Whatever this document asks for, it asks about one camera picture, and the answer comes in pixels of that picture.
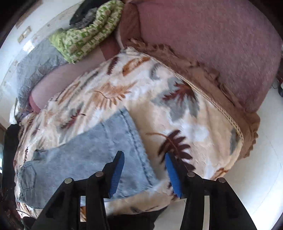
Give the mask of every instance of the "brown ruffle trim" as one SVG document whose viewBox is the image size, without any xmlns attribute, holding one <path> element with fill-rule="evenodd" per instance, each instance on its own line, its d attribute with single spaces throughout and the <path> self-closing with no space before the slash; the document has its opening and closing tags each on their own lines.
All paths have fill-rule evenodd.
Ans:
<svg viewBox="0 0 283 230">
<path fill-rule="evenodd" d="M 256 113 L 247 113 L 231 90 L 220 81 L 219 72 L 209 68 L 197 60 L 188 60 L 178 56 L 168 45 L 146 44 L 131 39 L 127 46 L 145 53 L 171 68 L 220 105 L 236 122 L 243 134 L 243 146 L 239 159 L 248 157 L 258 137 L 257 130 L 260 118 Z"/>
</svg>

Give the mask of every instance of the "pink pillow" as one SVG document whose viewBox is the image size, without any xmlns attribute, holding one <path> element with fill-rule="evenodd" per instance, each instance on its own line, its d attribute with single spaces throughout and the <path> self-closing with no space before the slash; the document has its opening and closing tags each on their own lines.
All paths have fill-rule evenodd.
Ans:
<svg viewBox="0 0 283 230">
<path fill-rule="evenodd" d="M 97 68 L 102 62 L 118 54 L 119 50 L 115 38 L 110 36 L 81 61 L 54 69 L 33 88 L 29 96 L 33 111 L 39 113 L 52 96 L 63 91 L 81 74 Z"/>
</svg>

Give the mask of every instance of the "green patterned cloth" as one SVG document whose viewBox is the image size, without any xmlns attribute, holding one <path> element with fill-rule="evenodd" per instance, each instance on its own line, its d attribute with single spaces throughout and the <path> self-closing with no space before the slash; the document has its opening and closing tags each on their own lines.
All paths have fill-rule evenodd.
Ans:
<svg viewBox="0 0 283 230">
<path fill-rule="evenodd" d="M 111 34 L 118 25 L 123 7 L 124 3 L 121 1 L 108 1 L 97 9 L 92 24 L 83 29 L 59 29 L 49 37 L 49 41 L 66 61 L 75 63 Z"/>
</svg>

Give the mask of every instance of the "tiled floor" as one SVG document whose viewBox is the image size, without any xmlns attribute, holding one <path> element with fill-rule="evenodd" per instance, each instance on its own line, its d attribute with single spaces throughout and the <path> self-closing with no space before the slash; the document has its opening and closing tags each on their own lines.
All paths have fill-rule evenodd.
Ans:
<svg viewBox="0 0 283 230">
<path fill-rule="evenodd" d="M 270 89 L 258 115 L 261 125 L 254 150 L 225 178 L 257 229 L 271 230 L 283 212 L 283 98 L 277 90 Z M 169 206 L 156 220 L 155 229 L 180 229 L 184 207 L 184 201 Z"/>
</svg>

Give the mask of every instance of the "white wall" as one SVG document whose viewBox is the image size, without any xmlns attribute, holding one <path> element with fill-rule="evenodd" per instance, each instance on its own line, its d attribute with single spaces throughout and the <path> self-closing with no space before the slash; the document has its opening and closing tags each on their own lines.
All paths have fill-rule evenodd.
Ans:
<svg viewBox="0 0 283 230">
<path fill-rule="evenodd" d="M 43 39 L 43 36 L 48 35 L 47 31 L 50 32 L 62 27 L 62 24 L 67 24 L 72 14 L 79 7 L 77 3 L 81 1 L 43 0 L 43 4 L 32 12 L 18 29 L 14 27 L 7 36 L 0 48 L 0 123 L 4 127 L 9 126 L 10 109 L 16 99 L 15 66 L 28 53 L 23 50 L 24 45 L 28 41 L 38 43 L 39 40 Z M 56 17 L 56 20 L 53 20 L 51 25 L 47 25 L 54 17 Z M 32 31 L 19 44 L 17 39 L 28 26 L 31 27 Z"/>
</svg>

